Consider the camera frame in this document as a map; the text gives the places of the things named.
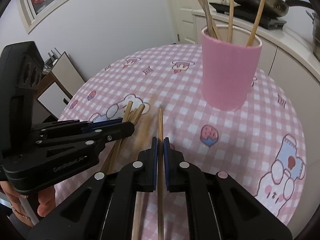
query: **pink checkered tablecloth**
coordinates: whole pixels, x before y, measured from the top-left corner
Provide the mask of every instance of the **pink checkered tablecloth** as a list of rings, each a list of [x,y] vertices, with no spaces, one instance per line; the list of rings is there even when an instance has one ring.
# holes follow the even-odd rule
[[[145,103],[164,109],[164,136],[185,160],[202,171],[226,171],[284,224],[290,221],[301,197],[306,173],[302,126],[284,91],[258,69],[252,90],[241,109],[220,111],[201,93],[202,54],[198,45],[169,45],[139,51],[106,67],[84,84],[60,120],[95,122],[124,114]],[[156,135],[156,122],[151,128]],[[134,161],[128,140],[116,164],[120,170]],[[56,187],[57,204],[100,169],[113,143],[106,144],[100,164]],[[144,195],[142,238],[157,239],[156,192]],[[164,194],[166,239],[188,239],[183,193]]]

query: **tablecloth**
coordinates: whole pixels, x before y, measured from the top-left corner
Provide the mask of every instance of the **tablecloth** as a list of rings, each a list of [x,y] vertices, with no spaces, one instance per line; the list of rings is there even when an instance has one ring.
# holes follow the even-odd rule
[[[226,171],[284,224],[299,203],[306,174],[304,134],[296,112],[272,78],[257,69],[244,105],[236,111],[211,107],[201,93],[199,45],[146,49],[107,66],[93,76],[63,111],[60,120],[103,121],[123,116],[129,100],[144,103],[143,114],[164,110],[164,136],[185,160],[202,171]],[[152,107],[148,104],[156,94]],[[156,136],[156,122],[150,136]],[[134,136],[115,168],[134,161]],[[106,144],[100,164],[56,187],[62,202],[100,169],[113,143]],[[156,192],[145,193],[141,239],[157,239]],[[183,193],[164,193],[165,239],[188,239]]]

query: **frying pan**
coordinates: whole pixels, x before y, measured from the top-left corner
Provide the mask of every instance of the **frying pan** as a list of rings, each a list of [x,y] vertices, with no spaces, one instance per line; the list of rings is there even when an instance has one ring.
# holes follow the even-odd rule
[[[260,0],[235,0],[236,3],[257,11],[259,8]],[[263,14],[272,18],[282,17],[287,15],[289,7],[302,6],[313,9],[313,6],[309,2],[302,0],[266,0]]]

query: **cup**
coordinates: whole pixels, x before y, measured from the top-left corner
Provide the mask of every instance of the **cup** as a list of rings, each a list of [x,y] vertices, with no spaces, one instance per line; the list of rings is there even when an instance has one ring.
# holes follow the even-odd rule
[[[217,25],[222,41],[202,29],[202,95],[213,107],[236,110],[245,102],[257,70],[262,41],[256,35],[246,46],[250,32],[233,26],[232,42],[226,42],[228,25]]]

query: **gas stove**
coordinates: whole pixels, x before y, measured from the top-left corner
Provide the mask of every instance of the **gas stove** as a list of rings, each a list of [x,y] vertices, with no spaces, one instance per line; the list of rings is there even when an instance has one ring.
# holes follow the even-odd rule
[[[210,3],[213,8],[216,9],[217,13],[229,14],[230,7],[228,5],[220,3]],[[234,17],[246,20],[248,22],[254,23],[257,12],[254,12],[250,9],[245,8],[244,6],[235,6],[234,8]],[[271,18],[265,15],[262,15],[259,26],[267,30],[270,29],[282,29],[283,25],[287,22],[278,18]]]

